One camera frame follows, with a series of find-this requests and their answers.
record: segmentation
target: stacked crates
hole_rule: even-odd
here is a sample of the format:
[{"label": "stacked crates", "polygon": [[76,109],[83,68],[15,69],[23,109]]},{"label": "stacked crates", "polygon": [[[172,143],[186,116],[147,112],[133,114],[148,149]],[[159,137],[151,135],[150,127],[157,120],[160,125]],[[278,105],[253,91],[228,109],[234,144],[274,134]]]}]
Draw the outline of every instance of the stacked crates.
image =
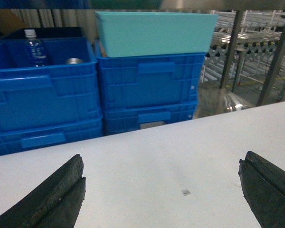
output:
[{"label": "stacked crates", "polygon": [[[84,37],[41,39],[31,67],[22,39],[0,42],[0,155],[103,135],[96,58]],[[69,58],[83,60],[66,64]]]},{"label": "stacked crates", "polygon": [[96,17],[104,133],[192,119],[217,15],[97,12]]},{"label": "stacked crates", "polygon": [[192,119],[205,53],[109,58],[97,41],[95,53],[105,134]]}]

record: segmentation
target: plastic water bottle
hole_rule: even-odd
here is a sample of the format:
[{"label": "plastic water bottle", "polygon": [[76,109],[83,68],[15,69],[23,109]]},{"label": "plastic water bottle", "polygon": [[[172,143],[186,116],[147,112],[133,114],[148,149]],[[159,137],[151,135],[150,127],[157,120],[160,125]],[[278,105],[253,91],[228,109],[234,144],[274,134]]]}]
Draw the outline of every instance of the plastic water bottle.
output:
[{"label": "plastic water bottle", "polygon": [[28,39],[25,43],[25,49],[31,64],[36,67],[47,66],[48,58],[43,43],[37,39],[35,30],[25,29],[24,33]]}]

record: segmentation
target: crate handle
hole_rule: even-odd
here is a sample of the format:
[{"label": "crate handle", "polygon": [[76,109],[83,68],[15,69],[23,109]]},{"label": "crate handle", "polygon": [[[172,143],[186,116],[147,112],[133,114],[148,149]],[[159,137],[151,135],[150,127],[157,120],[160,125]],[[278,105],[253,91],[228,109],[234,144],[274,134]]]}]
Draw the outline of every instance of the crate handle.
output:
[{"label": "crate handle", "polygon": [[54,143],[66,142],[66,136],[63,132],[54,134],[44,134],[33,137],[22,138],[21,140],[22,148],[31,148],[36,146],[45,146]]},{"label": "crate handle", "polygon": [[49,75],[30,77],[0,78],[0,91],[17,91],[52,87]]},{"label": "crate handle", "polygon": [[171,112],[147,113],[138,115],[138,123],[150,123],[171,119]]},{"label": "crate handle", "polygon": [[139,74],[175,72],[174,62],[161,63],[140,63],[138,64]]}]

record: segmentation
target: light blue tray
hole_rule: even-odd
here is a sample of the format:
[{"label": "light blue tray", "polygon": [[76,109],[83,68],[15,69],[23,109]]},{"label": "light blue tray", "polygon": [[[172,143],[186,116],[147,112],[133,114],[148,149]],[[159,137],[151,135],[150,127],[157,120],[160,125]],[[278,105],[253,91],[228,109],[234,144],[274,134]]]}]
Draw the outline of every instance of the light blue tray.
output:
[{"label": "light blue tray", "polygon": [[218,16],[164,12],[96,12],[108,57],[207,52]]}]

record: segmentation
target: bottle cap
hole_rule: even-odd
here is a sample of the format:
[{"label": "bottle cap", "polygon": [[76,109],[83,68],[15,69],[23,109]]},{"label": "bottle cap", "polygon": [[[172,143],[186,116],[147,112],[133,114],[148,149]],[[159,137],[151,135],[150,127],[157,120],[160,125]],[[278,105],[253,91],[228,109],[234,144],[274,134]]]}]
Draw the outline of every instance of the bottle cap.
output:
[{"label": "bottle cap", "polygon": [[24,34],[26,36],[26,38],[34,38],[36,37],[36,32],[34,29],[25,29],[24,30]]}]

